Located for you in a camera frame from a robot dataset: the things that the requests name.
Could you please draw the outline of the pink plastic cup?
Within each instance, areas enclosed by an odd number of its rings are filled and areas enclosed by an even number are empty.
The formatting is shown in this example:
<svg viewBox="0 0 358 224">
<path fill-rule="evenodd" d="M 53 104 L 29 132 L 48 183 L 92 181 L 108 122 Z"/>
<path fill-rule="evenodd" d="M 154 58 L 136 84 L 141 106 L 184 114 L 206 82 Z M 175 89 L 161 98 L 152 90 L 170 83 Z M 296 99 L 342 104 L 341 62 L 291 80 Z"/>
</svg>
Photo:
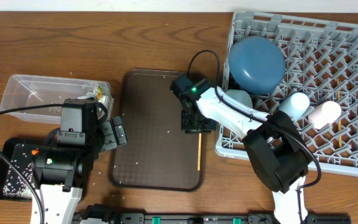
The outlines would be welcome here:
<svg viewBox="0 0 358 224">
<path fill-rule="evenodd" d="M 309 115 L 308 121 L 315 129 L 321 129 L 335 122 L 340 117 L 342 109 L 335 101 L 326 101 L 318 105 Z"/>
</svg>

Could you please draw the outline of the large blue plate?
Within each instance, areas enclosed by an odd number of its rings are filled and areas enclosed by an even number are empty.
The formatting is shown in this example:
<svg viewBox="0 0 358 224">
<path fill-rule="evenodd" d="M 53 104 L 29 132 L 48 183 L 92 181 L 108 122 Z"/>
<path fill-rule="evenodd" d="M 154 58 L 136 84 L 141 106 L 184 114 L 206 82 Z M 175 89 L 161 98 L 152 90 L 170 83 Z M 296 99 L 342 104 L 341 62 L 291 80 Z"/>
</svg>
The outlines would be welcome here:
<svg viewBox="0 0 358 224">
<path fill-rule="evenodd" d="M 229 71 L 239 88 L 253 95 L 267 95 L 281 83 L 285 59 L 279 48 L 260 36 L 245 37 L 232 45 Z"/>
</svg>

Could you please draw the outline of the yellow green snack wrapper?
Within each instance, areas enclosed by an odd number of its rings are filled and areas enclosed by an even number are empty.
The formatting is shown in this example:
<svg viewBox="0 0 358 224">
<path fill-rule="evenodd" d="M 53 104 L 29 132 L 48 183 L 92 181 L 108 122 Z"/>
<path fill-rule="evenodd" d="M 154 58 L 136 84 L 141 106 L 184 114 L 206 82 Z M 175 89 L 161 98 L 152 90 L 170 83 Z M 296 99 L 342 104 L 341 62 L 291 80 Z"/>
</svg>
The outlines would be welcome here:
<svg viewBox="0 0 358 224">
<path fill-rule="evenodd" d="M 103 89 L 100 86 L 95 87 L 92 91 L 87 92 L 86 98 L 94 98 L 100 101 L 103 97 Z"/>
</svg>

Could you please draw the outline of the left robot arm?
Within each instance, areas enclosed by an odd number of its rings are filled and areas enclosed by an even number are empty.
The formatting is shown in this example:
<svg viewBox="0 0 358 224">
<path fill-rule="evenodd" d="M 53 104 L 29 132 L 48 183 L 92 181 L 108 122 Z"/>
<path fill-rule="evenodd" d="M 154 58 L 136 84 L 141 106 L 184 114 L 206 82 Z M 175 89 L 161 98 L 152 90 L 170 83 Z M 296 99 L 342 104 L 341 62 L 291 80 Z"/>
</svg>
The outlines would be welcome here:
<svg viewBox="0 0 358 224">
<path fill-rule="evenodd" d="M 95 99 L 66 99 L 57 144 L 32 151 L 31 223 L 70 223 L 100 152 L 127 143 L 122 119 L 98 117 Z"/>
</svg>

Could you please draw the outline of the white tissue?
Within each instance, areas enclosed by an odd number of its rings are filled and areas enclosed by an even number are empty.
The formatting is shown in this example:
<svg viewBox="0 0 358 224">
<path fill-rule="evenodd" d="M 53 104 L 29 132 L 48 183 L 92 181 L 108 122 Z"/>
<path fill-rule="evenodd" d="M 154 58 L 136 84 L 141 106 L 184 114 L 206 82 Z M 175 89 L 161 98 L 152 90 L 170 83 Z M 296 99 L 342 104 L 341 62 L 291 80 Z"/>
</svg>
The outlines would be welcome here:
<svg viewBox="0 0 358 224">
<path fill-rule="evenodd" d="M 102 95 L 100 100 L 100 103 L 102 103 L 105 107 L 108 107 L 108 104 L 110 102 L 110 96 L 109 95 Z"/>
</svg>

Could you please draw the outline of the light blue small bowl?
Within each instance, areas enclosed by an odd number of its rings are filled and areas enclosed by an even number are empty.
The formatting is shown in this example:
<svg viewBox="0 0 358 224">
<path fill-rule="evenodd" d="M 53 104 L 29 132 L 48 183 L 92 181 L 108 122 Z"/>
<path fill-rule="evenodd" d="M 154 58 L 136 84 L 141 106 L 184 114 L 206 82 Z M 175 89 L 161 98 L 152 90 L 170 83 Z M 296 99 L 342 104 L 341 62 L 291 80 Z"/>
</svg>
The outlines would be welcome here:
<svg viewBox="0 0 358 224">
<path fill-rule="evenodd" d="M 252 104 L 252 100 L 250 95 L 248 94 L 248 92 L 244 91 L 244 90 L 228 90 L 226 92 L 226 94 L 228 96 L 230 96 L 231 98 L 233 98 L 234 100 L 242 103 L 243 105 L 249 107 L 249 108 L 253 108 L 253 104 Z"/>
</svg>

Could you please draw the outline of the orange carrot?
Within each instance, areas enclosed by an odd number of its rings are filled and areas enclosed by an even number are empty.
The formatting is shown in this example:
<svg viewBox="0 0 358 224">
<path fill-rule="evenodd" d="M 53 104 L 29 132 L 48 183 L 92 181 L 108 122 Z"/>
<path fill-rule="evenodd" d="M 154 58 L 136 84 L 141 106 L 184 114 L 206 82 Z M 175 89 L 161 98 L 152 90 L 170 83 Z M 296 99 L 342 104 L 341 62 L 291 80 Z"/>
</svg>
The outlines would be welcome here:
<svg viewBox="0 0 358 224">
<path fill-rule="evenodd" d="M 39 153 L 39 150 L 32 150 L 32 155 L 35 156 Z"/>
</svg>

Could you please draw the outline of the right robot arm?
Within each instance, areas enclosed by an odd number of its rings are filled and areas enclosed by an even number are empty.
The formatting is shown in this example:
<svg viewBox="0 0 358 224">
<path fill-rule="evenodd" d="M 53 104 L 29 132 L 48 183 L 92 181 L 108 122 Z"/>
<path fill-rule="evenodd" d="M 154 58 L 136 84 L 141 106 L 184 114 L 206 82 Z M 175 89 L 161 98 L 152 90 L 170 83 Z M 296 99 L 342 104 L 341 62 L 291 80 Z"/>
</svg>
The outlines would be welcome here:
<svg viewBox="0 0 358 224">
<path fill-rule="evenodd" d="M 186 74 L 174 78 L 170 90 L 182 105 L 183 132 L 210 133 L 216 123 L 229 128 L 241 139 L 259 180 L 272 191 L 275 218 L 280 223 L 306 221 L 302 193 L 313 156 L 289 115 L 254 110 L 209 80 L 193 83 Z"/>
</svg>

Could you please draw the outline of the light blue plastic cup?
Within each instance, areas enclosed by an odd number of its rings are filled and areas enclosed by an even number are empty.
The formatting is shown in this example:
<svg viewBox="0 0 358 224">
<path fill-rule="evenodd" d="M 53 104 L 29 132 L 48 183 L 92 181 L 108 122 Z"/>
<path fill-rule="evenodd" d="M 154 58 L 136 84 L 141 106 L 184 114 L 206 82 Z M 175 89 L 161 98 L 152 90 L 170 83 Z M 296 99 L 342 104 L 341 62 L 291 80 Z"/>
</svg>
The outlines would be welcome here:
<svg viewBox="0 0 358 224">
<path fill-rule="evenodd" d="M 302 92 L 296 92 L 281 102 L 278 109 L 286 113 L 292 121 L 298 121 L 309 106 L 308 96 Z"/>
</svg>

